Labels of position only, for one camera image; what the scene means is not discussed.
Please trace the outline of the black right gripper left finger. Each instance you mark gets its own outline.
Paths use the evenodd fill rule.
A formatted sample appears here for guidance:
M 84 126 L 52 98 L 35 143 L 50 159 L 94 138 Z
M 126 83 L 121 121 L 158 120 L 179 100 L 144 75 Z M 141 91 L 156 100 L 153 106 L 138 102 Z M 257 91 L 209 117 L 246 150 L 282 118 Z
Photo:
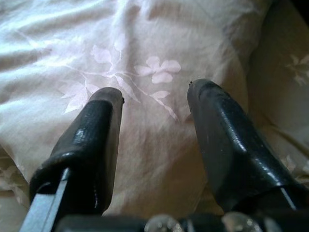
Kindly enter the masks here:
M 53 232 L 67 215 L 101 215 L 114 187 L 124 104 L 120 90 L 96 91 L 34 172 L 23 232 Z

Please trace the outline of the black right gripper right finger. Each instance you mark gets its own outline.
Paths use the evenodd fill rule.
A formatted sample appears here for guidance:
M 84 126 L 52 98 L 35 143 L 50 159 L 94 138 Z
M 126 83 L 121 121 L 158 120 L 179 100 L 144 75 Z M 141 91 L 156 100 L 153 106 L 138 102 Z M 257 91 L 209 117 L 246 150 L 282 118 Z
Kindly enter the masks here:
M 211 192 L 225 212 L 308 208 L 308 189 L 292 177 L 227 92 L 198 79 L 190 83 L 187 100 Z

